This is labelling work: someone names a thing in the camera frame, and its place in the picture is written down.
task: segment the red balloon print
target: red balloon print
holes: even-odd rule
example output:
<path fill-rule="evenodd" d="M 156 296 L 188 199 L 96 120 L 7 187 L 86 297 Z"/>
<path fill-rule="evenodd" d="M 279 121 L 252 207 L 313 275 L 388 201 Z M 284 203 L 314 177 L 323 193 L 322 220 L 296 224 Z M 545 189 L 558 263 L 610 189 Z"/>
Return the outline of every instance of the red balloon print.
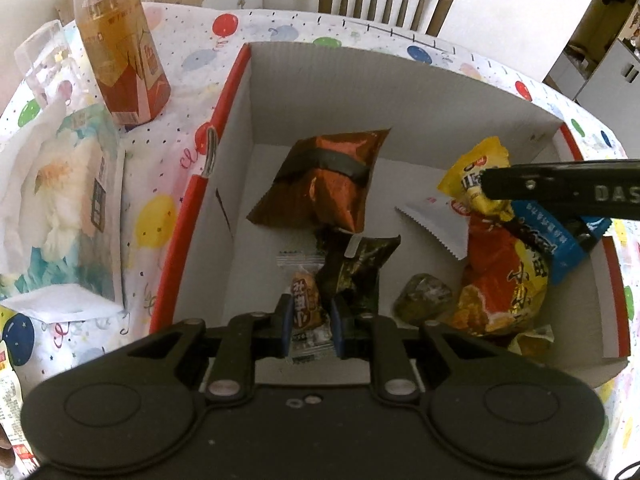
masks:
<path fill-rule="evenodd" d="M 211 124 L 204 123 L 196 131 L 196 151 L 201 155 L 207 155 L 207 129 L 211 127 Z"/>
<path fill-rule="evenodd" d="M 533 101 L 531 94 L 529 93 L 529 89 L 522 81 L 516 81 L 516 90 L 518 91 L 518 94 L 524 97 L 527 101 Z"/>
<path fill-rule="evenodd" d="M 238 17 L 234 14 L 220 14 L 213 22 L 213 33 L 220 38 L 231 36 L 238 28 Z"/>

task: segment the floral tissue package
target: floral tissue package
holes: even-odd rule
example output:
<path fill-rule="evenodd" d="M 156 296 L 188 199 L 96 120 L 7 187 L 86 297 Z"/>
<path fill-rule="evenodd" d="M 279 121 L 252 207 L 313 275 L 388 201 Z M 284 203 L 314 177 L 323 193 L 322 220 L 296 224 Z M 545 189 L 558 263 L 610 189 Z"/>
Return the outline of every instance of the floral tissue package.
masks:
<path fill-rule="evenodd" d="M 112 316 L 124 149 L 103 105 L 56 105 L 1 148 L 0 302 L 46 323 Z"/>

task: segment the bottle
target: bottle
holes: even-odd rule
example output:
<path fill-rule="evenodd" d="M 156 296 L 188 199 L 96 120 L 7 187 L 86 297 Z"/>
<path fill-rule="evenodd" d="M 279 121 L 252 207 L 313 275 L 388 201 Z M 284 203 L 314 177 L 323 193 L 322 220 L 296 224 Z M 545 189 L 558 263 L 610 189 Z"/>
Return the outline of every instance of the bottle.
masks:
<path fill-rule="evenodd" d="M 76 24 L 113 119 L 134 127 L 153 120 L 171 87 L 140 0 L 74 0 Z"/>

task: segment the silver bolt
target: silver bolt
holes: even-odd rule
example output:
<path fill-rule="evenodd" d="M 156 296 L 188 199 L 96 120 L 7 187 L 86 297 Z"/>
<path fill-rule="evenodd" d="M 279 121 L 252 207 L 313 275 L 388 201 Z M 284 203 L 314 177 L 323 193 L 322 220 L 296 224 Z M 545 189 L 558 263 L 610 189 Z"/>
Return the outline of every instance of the silver bolt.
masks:
<path fill-rule="evenodd" d="M 322 397 L 319 395 L 311 394 L 305 397 L 305 402 L 307 404 L 320 404 L 322 402 Z"/>
<path fill-rule="evenodd" d="M 293 408 L 294 410 L 302 408 L 302 406 L 305 405 L 305 403 L 300 399 L 287 399 L 287 402 L 285 402 L 285 404 L 290 408 Z"/>
<path fill-rule="evenodd" d="M 232 397 L 240 391 L 240 384 L 232 379 L 220 379 L 209 385 L 209 393 L 217 397 Z"/>
<path fill-rule="evenodd" d="M 396 397 L 411 395 L 418 386 L 409 379 L 391 379 L 385 383 L 385 390 L 388 394 Z"/>

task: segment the tablecloth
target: tablecloth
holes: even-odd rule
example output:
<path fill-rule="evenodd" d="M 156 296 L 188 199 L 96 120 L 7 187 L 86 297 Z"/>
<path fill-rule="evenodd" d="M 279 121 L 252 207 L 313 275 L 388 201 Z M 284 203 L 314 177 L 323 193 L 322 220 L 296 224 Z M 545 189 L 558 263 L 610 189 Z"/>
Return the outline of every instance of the tablecloth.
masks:
<path fill-rule="evenodd" d="M 189 177 L 200 173 L 204 163 L 204 156 L 196 148 L 194 132 L 209 120 L 244 43 L 301 41 L 360 48 L 458 72 L 529 100 L 564 120 L 585 160 L 626 158 L 612 131 L 563 95 L 494 60 L 439 38 L 363 20 L 288 10 L 231 13 L 145 4 L 145 12 L 172 85 L 172 96 L 155 121 L 123 135 L 127 150 L 122 197 L 126 311 L 107 319 L 46 325 L 0 308 L 2 338 L 11 349 L 25 392 L 54 374 L 148 333 L 165 251 L 182 194 Z M 101 101 L 75 24 L 67 25 L 65 32 L 82 77 L 94 98 Z M 38 111 L 33 94 L 22 83 L 0 118 L 0 138 L 17 131 Z M 634 315 L 634 299 L 640 298 L 637 264 L 640 228 L 629 221 L 616 221 L 615 228 L 616 247 L 623 263 L 633 355 L 624 372 L 598 389 L 607 421 L 590 464 L 605 478 L 612 478 L 619 469 L 637 460 L 640 450 L 640 376 L 636 373 L 640 365 L 640 315 Z"/>

